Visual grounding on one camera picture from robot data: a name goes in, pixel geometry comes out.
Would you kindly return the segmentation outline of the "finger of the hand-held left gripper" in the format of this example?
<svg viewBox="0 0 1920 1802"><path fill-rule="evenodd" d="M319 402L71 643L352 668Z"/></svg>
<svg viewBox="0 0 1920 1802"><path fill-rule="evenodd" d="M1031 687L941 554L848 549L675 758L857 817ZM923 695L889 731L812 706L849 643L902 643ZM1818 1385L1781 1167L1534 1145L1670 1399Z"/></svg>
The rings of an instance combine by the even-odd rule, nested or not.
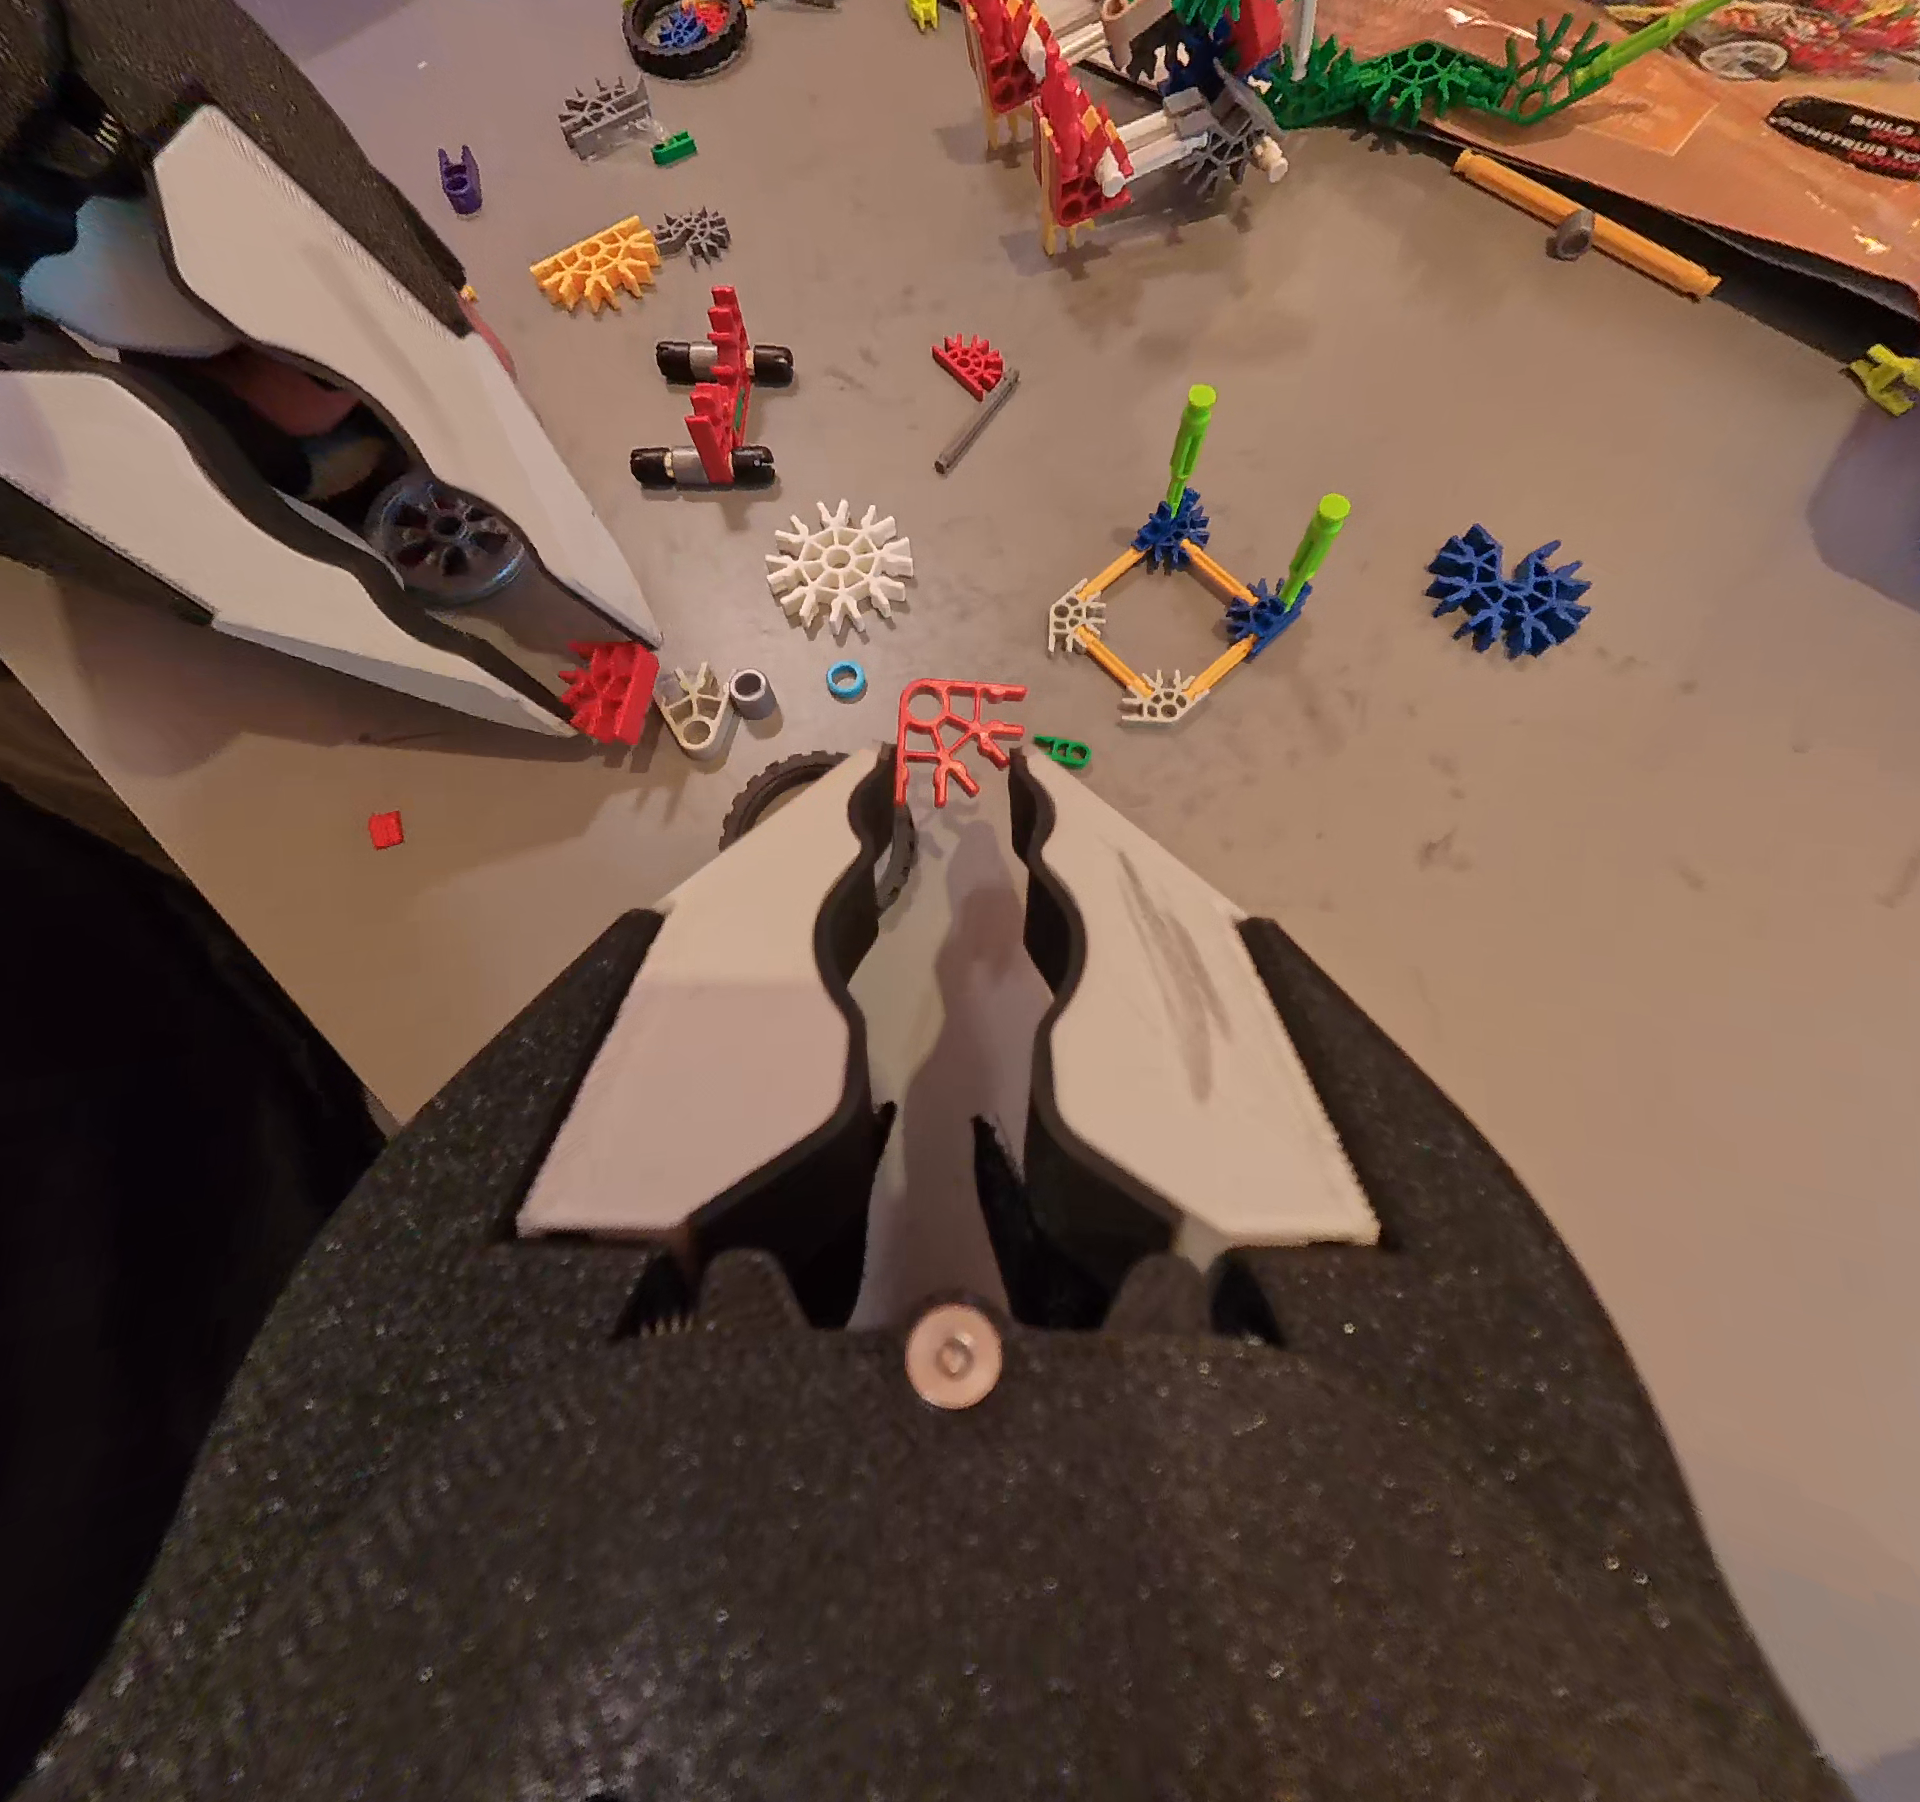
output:
<svg viewBox="0 0 1920 1802"><path fill-rule="evenodd" d="M314 523L229 437L87 359L2 375L5 481L208 614L217 632L515 731L565 704L418 607L370 549Z"/></svg>
<svg viewBox="0 0 1920 1802"><path fill-rule="evenodd" d="M87 193L74 248L37 257L22 302L24 372L77 359L132 372L202 410L261 478L351 545L370 549L363 523L390 485L431 475L504 514L533 556L526 575L605 639L660 648L634 567L482 330L445 327L221 108L197 108L132 191ZM215 629L31 498L22 559Z"/></svg>

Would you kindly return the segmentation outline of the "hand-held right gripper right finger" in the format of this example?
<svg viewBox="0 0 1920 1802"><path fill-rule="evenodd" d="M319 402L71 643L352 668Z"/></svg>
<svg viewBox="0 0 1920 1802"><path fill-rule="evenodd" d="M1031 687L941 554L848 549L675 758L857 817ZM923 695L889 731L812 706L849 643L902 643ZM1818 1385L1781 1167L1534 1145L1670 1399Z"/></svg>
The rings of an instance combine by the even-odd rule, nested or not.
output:
<svg viewBox="0 0 1920 1802"><path fill-rule="evenodd" d="M1010 776L1037 1031L1024 1181L1103 1287L1162 1251L1381 1242L1260 974L1249 915L1045 758Z"/></svg>

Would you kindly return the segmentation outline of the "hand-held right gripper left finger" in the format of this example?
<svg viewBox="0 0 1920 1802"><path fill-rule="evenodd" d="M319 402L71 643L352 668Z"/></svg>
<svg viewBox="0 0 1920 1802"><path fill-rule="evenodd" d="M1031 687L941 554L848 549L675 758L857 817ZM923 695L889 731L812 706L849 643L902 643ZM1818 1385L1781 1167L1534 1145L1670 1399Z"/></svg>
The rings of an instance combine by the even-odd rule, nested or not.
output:
<svg viewBox="0 0 1920 1802"><path fill-rule="evenodd" d="M866 1248L884 1150L852 974L877 937L890 749L861 749L687 877L533 1177L520 1239L753 1246L800 1283Z"/></svg>

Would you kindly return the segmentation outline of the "silver toy wheel hub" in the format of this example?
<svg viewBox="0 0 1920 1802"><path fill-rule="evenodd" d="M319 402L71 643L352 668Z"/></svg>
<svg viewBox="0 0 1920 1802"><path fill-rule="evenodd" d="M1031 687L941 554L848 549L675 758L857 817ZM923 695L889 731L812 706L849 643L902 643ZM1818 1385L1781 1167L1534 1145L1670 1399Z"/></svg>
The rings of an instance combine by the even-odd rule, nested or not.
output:
<svg viewBox="0 0 1920 1802"><path fill-rule="evenodd" d="M431 475L408 475L368 507L363 536L431 611L467 611L511 590L533 556L489 502Z"/></svg>

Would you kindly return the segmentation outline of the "yellow toy connector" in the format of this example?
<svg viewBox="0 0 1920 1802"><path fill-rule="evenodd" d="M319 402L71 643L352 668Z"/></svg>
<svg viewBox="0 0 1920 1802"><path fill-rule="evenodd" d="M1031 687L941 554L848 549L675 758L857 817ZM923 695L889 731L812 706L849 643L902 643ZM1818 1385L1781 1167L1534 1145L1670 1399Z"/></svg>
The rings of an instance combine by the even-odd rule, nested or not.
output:
<svg viewBox="0 0 1920 1802"><path fill-rule="evenodd" d="M531 278L548 303L566 311L589 307L600 315L615 308L623 296L641 298L660 267L654 231L639 217L629 217L531 266Z"/></svg>

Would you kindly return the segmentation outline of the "black toy tyre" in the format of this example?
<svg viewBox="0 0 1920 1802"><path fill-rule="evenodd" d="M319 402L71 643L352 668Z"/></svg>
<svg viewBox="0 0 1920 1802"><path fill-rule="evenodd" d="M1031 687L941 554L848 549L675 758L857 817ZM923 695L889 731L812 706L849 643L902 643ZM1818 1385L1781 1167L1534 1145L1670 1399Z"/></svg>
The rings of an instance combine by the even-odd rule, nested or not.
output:
<svg viewBox="0 0 1920 1802"><path fill-rule="evenodd" d="M735 848L760 821L764 821L784 801L803 792L812 783L825 780L834 767L848 759L844 751L800 751L784 758L757 773L745 791L735 799L718 834L718 849ZM894 830L889 856L875 870L875 903L877 915L886 915L903 895L912 874L919 859L919 832L912 812L903 803L894 807Z"/></svg>

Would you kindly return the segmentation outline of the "red toy axle assembly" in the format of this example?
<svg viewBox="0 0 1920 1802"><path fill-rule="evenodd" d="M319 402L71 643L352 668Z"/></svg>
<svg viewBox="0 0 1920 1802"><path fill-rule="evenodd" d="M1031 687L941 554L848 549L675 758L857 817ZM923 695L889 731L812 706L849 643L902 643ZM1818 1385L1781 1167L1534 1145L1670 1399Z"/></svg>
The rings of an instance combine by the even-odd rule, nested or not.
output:
<svg viewBox="0 0 1920 1802"><path fill-rule="evenodd" d="M660 374L690 392L687 446L634 448L634 481L652 493L745 490L777 485L771 448L746 437L757 387L785 390L795 378L793 351L753 343L735 285L715 285L708 336L696 343L661 341Z"/></svg>

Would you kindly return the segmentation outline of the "light grey toy connector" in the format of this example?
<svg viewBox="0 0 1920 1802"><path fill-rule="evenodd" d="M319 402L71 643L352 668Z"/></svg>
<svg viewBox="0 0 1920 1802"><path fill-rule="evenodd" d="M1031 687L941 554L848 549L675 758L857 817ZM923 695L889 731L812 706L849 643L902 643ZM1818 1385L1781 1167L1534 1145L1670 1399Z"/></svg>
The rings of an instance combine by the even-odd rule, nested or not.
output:
<svg viewBox="0 0 1920 1802"><path fill-rule="evenodd" d="M696 763L722 758L736 726L732 684L708 661L699 669L664 673L654 687L654 706L668 735Z"/></svg>

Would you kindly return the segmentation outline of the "black tyre with colourful hub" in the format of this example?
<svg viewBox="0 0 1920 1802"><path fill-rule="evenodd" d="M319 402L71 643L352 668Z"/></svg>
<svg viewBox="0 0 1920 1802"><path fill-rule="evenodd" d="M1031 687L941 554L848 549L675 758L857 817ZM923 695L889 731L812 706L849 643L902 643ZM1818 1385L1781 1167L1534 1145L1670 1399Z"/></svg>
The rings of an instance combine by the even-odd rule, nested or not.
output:
<svg viewBox="0 0 1920 1802"><path fill-rule="evenodd" d="M623 37L650 77L702 81L735 61L750 23L741 0L629 0Z"/></svg>

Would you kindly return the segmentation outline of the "white snowflake toy connector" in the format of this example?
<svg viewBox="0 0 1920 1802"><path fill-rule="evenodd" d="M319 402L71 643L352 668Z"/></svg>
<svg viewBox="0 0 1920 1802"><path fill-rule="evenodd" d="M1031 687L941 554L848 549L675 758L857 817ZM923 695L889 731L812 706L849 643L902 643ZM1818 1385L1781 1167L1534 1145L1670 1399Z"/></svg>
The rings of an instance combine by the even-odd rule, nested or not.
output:
<svg viewBox="0 0 1920 1802"><path fill-rule="evenodd" d="M866 616L890 617L915 576L912 543L894 514L875 505L852 514L849 499L821 499L814 517L793 514L764 565L785 617L830 637L866 637Z"/></svg>

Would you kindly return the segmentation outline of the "blue double toy connector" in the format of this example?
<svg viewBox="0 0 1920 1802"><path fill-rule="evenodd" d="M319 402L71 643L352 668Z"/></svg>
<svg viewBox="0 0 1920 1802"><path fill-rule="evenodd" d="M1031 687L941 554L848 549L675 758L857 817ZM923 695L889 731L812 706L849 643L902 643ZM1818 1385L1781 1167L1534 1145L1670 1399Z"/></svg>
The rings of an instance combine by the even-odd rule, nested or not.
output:
<svg viewBox="0 0 1920 1802"><path fill-rule="evenodd" d="M1511 659L1547 653L1574 639L1590 614L1580 561L1553 561L1560 545L1547 541L1505 570L1502 541L1471 526L1428 565L1433 617L1459 616L1455 639L1471 639L1476 652L1502 643Z"/></svg>

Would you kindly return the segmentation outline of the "grey toy rod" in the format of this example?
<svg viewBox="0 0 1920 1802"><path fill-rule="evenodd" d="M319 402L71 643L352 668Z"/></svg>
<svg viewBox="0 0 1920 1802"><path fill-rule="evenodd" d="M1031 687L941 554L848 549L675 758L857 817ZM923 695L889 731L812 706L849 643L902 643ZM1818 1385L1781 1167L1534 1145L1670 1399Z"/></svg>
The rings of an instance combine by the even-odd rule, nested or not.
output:
<svg viewBox="0 0 1920 1802"><path fill-rule="evenodd" d="M960 427L960 433L935 455L935 475L951 476L952 469L973 450L983 429L997 419L1007 402L1020 390L1020 368L1007 368L1005 375L986 392L979 410Z"/></svg>

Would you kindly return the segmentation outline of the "long yellow toy rod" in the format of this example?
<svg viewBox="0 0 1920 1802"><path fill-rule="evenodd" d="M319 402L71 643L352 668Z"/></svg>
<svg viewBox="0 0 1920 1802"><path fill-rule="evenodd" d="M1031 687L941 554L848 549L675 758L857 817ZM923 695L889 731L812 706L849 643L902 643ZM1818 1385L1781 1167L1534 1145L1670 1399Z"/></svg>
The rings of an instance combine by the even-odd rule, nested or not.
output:
<svg viewBox="0 0 1920 1802"><path fill-rule="evenodd" d="M1551 231L1578 207L1574 198L1566 198L1556 189L1525 175L1511 164L1504 164L1485 151L1459 151L1455 158L1455 175L1538 218ZM1646 278L1664 284L1678 296L1688 296L1692 302L1708 302L1720 289L1720 278L1713 271L1670 252L1668 248L1647 239L1634 229L1625 229L1617 218L1610 218L1605 215L1599 215L1596 252L1617 261L1619 266L1628 266Z"/></svg>

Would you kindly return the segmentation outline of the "printed toy package bag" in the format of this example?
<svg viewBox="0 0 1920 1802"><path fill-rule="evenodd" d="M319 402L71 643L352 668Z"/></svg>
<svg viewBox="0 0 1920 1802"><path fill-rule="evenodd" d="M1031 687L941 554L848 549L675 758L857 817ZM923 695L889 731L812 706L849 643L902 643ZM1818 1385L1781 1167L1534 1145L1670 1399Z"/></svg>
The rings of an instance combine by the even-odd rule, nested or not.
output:
<svg viewBox="0 0 1920 1802"><path fill-rule="evenodd" d="M1502 65L1560 18L1617 45L1684 2L1320 0L1319 33L1361 60L1433 39ZM1539 127L1455 108L1442 130L1547 181L1799 252L1915 316L1919 0L1736 0Z"/></svg>

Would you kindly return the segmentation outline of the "square toy rod frame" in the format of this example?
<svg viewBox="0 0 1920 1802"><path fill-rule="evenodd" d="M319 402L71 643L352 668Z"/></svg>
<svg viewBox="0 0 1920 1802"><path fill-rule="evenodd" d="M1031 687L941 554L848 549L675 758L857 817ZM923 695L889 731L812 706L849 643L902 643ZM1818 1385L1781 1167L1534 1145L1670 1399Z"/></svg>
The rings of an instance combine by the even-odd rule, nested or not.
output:
<svg viewBox="0 0 1920 1802"><path fill-rule="evenodd" d="M1288 565L1288 576L1276 587L1243 583L1219 565L1207 552L1213 520L1191 485L1216 405L1219 392L1207 383L1194 383L1186 392L1162 505L1123 556L1060 596L1047 611L1047 648L1090 656L1123 689L1123 720L1135 726L1170 729L1182 723L1240 664L1253 661L1279 642L1305 611L1311 583L1351 517L1351 502L1343 494L1320 498ZM1229 648L1203 673L1146 675L1127 664L1104 637L1107 593L1141 567L1162 575L1191 575L1222 602Z"/></svg>

